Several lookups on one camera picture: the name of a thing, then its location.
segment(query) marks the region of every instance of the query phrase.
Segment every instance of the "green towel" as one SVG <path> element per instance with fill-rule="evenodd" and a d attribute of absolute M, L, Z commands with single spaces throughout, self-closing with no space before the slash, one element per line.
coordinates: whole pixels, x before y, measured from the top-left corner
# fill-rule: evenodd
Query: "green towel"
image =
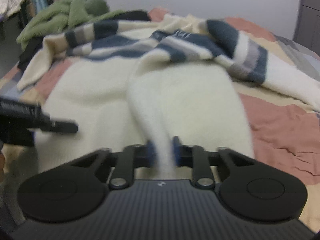
<path fill-rule="evenodd" d="M 40 11 L 17 38 L 24 50 L 33 37 L 58 34 L 87 22 L 111 18 L 122 10 L 109 12 L 105 0 L 61 0 Z"/>

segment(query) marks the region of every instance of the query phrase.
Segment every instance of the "black device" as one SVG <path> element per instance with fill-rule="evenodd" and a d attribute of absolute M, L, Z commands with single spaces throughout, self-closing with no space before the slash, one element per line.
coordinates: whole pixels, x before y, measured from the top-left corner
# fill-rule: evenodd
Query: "black device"
<path fill-rule="evenodd" d="M 192 168 L 192 180 L 135 180 L 135 168 L 153 165 L 150 142 L 120 153 L 100 149 L 29 178 L 17 195 L 26 222 L 11 237 L 316 239 L 298 220 L 307 200 L 299 179 L 223 147 L 207 152 L 175 137 L 173 149 L 177 166 Z"/>
<path fill-rule="evenodd" d="M 75 122 L 50 119 L 42 113 L 40 105 L 0 98 L 0 140 L 3 143 L 34 146 L 33 133 L 29 129 L 56 133 L 76 133 Z"/>

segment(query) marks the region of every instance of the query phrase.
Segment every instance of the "patterned bedspread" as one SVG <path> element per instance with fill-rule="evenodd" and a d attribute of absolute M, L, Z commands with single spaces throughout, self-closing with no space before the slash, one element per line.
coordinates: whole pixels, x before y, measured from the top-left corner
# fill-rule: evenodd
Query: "patterned bedspread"
<path fill-rule="evenodd" d="M 247 32 L 260 46 L 291 66 L 320 81 L 320 57 L 311 50 L 241 18 L 226 18 L 238 30 Z M 44 104 L 64 72 L 77 57 L 56 60 L 35 84 L 18 91 L 22 73 L 17 67 L 0 80 L 0 95 Z M 308 201 L 300 217 L 314 231 L 320 230 L 320 114 L 292 97 L 284 96 L 250 82 L 233 80 L 246 110 L 257 160 L 299 178 L 308 190 Z M 6 165 L 22 147 L 5 146 Z"/>

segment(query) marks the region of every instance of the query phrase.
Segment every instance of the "black cloth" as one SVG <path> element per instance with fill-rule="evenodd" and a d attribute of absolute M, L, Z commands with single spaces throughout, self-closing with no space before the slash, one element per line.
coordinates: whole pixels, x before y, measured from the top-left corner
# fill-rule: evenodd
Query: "black cloth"
<path fill-rule="evenodd" d="M 33 58 L 33 56 L 42 49 L 42 41 L 44 37 L 34 37 L 32 38 L 24 52 L 19 56 L 19 63 L 17 68 L 20 69 L 22 72 L 24 72 L 29 65 L 30 60 Z"/>
<path fill-rule="evenodd" d="M 109 18 L 108 20 L 151 21 L 147 11 L 142 10 L 120 13 L 112 18 Z"/>

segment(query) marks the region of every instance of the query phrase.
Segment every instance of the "blue and white striped blanket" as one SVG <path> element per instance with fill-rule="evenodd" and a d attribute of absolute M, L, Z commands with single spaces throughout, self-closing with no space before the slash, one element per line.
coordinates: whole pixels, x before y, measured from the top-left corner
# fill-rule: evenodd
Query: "blue and white striped blanket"
<path fill-rule="evenodd" d="M 127 32 L 142 33 L 132 38 Z M 320 111 L 319 82 L 252 41 L 223 20 L 167 15 L 162 23 L 104 20 L 44 39 L 18 89 L 34 83 L 49 68 L 54 54 L 92 61 L 114 57 L 138 59 L 138 65 L 213 61 L 235 78 L 258 83 L 312 105 Z"/>

